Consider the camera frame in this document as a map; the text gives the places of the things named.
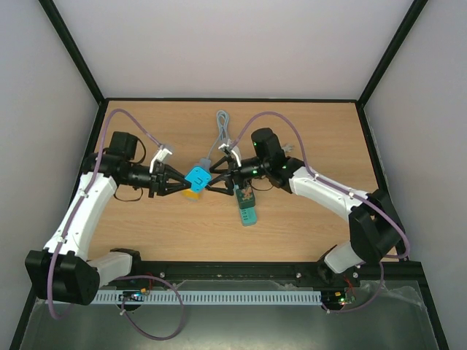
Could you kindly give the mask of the yellow cube socket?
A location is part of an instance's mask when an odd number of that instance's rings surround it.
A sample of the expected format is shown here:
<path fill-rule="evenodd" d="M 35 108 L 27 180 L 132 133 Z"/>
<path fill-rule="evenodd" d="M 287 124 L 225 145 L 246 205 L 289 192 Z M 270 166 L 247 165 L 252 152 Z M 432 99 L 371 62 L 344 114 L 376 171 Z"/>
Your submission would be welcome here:
<path fill-rule="evenodd" d="M 199 201 L 201 199 L 203 192 L 194 192 L 191 189 L 186 189 L 182 191 L 182 195 L 190 201 Z"/>

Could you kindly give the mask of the light blue power strip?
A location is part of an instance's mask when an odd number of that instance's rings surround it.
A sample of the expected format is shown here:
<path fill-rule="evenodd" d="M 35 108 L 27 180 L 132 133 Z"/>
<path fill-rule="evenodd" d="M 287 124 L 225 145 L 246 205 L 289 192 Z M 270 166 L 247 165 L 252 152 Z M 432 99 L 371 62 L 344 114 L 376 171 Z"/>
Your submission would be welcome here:
<path fill-rule="evenodd" d="M 207 171 L 209 173 L 209 168 L 211 166 L 212 161 L 208 157 L 202 157 L 197 165 Z"/>

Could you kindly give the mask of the blue plug adapter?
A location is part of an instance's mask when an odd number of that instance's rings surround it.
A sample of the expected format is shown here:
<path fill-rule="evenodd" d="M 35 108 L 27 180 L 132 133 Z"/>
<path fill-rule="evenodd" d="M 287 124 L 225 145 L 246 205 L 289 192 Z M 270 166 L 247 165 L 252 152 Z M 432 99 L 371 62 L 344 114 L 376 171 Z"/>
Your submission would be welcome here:
<path fill-rule="evenodd" d="M 194 193 L 200 193 L 211 179 L 211 174 L 199 165 L 192 167 L 185 176 L 185 180 L 190 183 L 190 190 Z"/>

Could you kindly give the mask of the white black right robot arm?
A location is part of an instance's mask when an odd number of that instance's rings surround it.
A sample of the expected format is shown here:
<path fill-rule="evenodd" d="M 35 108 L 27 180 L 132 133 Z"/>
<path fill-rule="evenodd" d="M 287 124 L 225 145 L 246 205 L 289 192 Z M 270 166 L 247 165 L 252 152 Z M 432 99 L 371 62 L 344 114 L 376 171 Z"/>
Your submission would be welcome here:
<path fill-rule="evenodd" d="M 398 243 L 408 242 L 386 192 L 367 193 L 319 174 L 304 159 L 287 155 L 270 128 L 257 129 L 251 140 L 255 156 L 245 159 L 230 139 L 220 141 L 218 148 L 224 156 L 211 166 L 210 172 L 216 177 L 207 189 L 214 190 L 216 183 L 224 182 L 221 192 L 234 195 L 252 179 L 266 177 L 272 186 L 308 198 L 341 217 L 349 225 L 350 238 L 331 247 L 318 260 L 317 274 L 322 283 L 332 286 L 349 268 L 379 263 Z"/>

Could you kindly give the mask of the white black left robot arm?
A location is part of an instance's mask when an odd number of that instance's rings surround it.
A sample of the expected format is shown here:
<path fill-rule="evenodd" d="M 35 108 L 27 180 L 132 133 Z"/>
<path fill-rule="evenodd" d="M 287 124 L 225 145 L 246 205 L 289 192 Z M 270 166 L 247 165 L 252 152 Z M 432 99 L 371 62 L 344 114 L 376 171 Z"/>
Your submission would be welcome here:
<path fill-rule="evenodd" d="M 100 217 L 118 187 L 147 190 L 149 197 L 189 188 L 183 174 L 165 162 L 172 154 L 162 144 L 150 164 L 134 160 L 139 138 L 115 132 L 110 145 L 86 157 L 75 196 L 52 238 L 26 256 L 26 270 L 36 296 L 80 305 L 90 304 L 98 290 L 120 277 L 141 273 L 142 259 L 133 249 L 112 249 L 90 260 L 88 250 Z"/>

